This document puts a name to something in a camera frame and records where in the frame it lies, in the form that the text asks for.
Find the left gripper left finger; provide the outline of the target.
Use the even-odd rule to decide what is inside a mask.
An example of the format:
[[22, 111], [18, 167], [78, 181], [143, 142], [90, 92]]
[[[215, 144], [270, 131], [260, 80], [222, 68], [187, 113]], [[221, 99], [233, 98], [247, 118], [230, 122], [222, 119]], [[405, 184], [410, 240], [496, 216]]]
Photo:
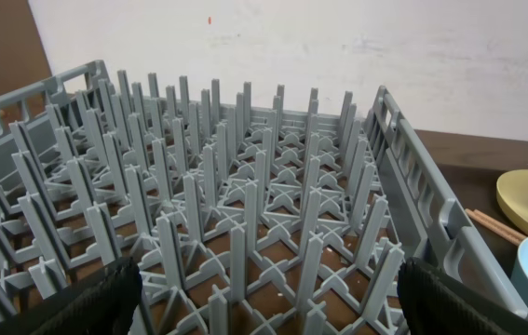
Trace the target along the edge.
[[126, 334], [141, 295], [139, 267], [132, 258], [122, 257], [0, 322], [0, 335]]

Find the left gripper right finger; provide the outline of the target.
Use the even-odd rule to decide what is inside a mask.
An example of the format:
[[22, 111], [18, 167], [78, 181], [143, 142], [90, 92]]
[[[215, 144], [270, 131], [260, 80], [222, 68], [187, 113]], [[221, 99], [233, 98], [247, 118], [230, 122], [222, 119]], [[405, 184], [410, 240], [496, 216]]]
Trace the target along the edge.
[[412, 334], [528, 335], [528, 320], [419, 258], [401, 265], [397, 291]]

